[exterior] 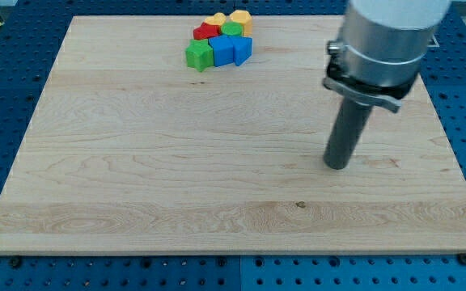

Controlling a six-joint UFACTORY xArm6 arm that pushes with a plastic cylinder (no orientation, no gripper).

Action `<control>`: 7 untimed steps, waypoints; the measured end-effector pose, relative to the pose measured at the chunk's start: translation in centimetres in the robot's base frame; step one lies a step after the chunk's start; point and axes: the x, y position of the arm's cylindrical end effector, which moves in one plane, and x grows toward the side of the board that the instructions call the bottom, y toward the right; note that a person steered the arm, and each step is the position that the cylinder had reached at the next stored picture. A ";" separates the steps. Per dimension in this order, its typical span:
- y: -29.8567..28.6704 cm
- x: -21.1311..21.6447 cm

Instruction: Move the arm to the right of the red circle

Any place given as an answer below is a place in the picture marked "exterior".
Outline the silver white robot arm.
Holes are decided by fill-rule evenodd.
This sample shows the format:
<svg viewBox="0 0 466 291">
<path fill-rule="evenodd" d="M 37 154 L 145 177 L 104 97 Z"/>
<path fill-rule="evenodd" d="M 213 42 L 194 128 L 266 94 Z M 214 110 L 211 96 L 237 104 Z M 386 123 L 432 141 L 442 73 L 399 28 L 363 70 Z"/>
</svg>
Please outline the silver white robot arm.
<svg viewBox="0 0 466 291">
<path fill-rule="evenodd" d="M 349 0 L 324 86 L 363 106 L 398 112 L 450 0 Z"/>
</svg>

